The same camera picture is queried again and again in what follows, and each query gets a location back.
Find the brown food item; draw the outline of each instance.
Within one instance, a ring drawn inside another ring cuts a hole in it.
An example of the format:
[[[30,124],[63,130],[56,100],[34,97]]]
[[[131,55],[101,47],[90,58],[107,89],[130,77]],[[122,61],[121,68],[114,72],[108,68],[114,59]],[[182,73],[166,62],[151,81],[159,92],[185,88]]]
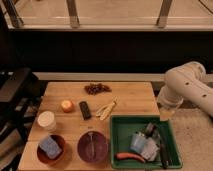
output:
[[[137,154],[134,153],[128,153],[128,152],[121,152],[121,153],[117,153],[115,155],[116,159],[118,160],[125,160],[125,159],[135,159],[138,160],[142,163],[145,163],[145,159],[142,156],[139,156]]]
[[[96,95],[101,92],[112,91],[109,86],[103,85],[101,83],[98,83],[98,84],[91,83],[90,85],[85,86],[84,89],[88,94],[92,94],[92,95]]]

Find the orange object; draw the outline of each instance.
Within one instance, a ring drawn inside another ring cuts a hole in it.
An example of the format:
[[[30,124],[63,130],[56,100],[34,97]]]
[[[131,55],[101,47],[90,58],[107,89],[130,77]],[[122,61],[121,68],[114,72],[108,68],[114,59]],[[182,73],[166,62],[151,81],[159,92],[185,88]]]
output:
[[[128,152],[122,152],[122,153],[117,153],[115,155],[116,159],[118,160],[124,160],[124,159],[135,159],[138,160],[142,163],[145,163],[145,159],[137,154],[134,153],[128,153]]]
[[[74,104],[71,100],[63,100],[61,107],[65,113],[72,112],[74,110]]]

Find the green plastic tray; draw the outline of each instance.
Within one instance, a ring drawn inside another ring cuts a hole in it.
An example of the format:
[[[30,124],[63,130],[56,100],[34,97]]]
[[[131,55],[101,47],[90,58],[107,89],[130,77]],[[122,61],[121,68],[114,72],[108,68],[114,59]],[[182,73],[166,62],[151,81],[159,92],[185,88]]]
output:
[[[114,169],[163,169],[158,155],[154,162],[141,163],[137,160],[117,160],[115,154],[118,152],[130,152],[132,134],[143,131],[149,122],[155,123],[164,137],[170,162],[168,169],[182,168],[182,162],[173,136],[169,121],[160,122],[156,116],[121,116],[114,115],[110,119],[110,141],[111,141],[111,165]]]

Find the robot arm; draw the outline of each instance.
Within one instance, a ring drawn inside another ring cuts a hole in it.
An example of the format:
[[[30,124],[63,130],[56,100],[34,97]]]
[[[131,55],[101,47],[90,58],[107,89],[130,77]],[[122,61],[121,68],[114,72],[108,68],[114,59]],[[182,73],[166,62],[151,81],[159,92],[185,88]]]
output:
[[[213,89],[201,82],[205,75],[205,68],[198,62],[168,70],[157,101],[165,109],[175,109],[186,98],[213,117]]]

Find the floor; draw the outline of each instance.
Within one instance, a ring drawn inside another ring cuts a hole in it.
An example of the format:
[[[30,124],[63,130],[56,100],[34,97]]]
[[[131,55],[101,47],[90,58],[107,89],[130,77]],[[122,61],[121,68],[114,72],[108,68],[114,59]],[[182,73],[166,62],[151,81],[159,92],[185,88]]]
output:
[[[213,170],[213,122],[197,108],[178,109],[171,118],[174,136],[183,161],[179,171]],[[14,131],[0,144],[0,168],[7,165],[24,149],[18,133]]]
[[[213,10],[213,0],[200,1],[173,0],[167,24],[177,28],[180,25],[213,25],[213,14],[210,12]],[[76,0],[76,6],[81,25],[154,26],[162,2],[163,0]],[[16,9],[26,26],[36,28],[38,25],[70,25],[66,0],[19,0]]]

